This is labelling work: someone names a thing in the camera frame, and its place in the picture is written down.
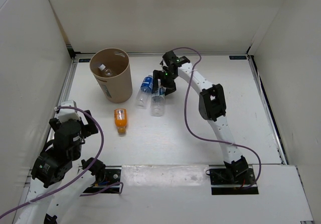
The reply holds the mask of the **green label plastic bottle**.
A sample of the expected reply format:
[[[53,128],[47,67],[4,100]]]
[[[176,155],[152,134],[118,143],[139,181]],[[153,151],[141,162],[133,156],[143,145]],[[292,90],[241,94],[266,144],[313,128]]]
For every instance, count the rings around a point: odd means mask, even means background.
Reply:
[[[151,95],[151,115],[161,117],[165,112],[165,88],[159,87],[158,90]]]

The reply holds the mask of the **clear unlabelled plastic bottle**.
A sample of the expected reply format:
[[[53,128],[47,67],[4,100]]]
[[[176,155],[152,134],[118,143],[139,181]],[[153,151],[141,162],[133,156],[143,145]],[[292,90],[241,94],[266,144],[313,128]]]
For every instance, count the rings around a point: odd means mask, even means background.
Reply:
[[[98,69],[99,69],[102,77],[114,77],[116,75],[116,73],[113,70],[111,70],[110,68],[108,68],[104,64],[101,64],[98,67]]]

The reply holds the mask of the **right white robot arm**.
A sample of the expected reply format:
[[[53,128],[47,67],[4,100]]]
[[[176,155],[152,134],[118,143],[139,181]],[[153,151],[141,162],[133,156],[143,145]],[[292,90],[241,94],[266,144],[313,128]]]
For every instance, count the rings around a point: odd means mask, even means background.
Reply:
[[[226,168],[225,177],[228,182],[236,184],[245,180],[248,174],[248,163],[237,145],[229,129],[226,118],[226,101],[223,86],[212,84],[199,74],[190,60],[178,57],[173,50],[162,56],[162,70],[153,71],[153,94],[159,87],[164,95],[174,93],[176,78],[185,80],[190,88],[199,96],[199,113],[208,122],[215,133],[215,142],[220,145]]]

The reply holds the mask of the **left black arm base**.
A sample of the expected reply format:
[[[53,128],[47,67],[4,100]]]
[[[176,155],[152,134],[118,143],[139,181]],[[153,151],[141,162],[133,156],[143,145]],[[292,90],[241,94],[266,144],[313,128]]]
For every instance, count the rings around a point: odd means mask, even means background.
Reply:
[[[121,194],[123,182],[120,178],[121,168],[107,167],[102,161],[96,160],[76,184],[80,184],[81,197],[107,193]]]

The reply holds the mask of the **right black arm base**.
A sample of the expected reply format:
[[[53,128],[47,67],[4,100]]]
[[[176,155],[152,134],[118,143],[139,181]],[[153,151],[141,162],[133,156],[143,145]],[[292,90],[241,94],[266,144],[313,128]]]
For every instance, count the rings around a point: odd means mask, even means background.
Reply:
[[[256,176],[252,166],[238,177],[232,177],[223,166],[209,166],[205,174],[210,177],[212,195],[258,195]]]

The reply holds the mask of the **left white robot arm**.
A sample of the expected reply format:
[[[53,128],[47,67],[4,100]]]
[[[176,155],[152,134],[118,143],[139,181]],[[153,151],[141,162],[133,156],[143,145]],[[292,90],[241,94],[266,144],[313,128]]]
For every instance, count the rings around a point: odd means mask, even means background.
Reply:
[[[13,209],[23,210],[17,223],[58,223],[91,182],[99,184],[105,179],[105,165],[94,157],[82,160],[83,172],[60,185],[72,162],[81,157],[85,138],[103,131],[89,110],[83,111],[88,122],[84,124],[73,102],[55,110],[56,118],[49,121],[54,138],[45,144],[33,165],[27,201]]]

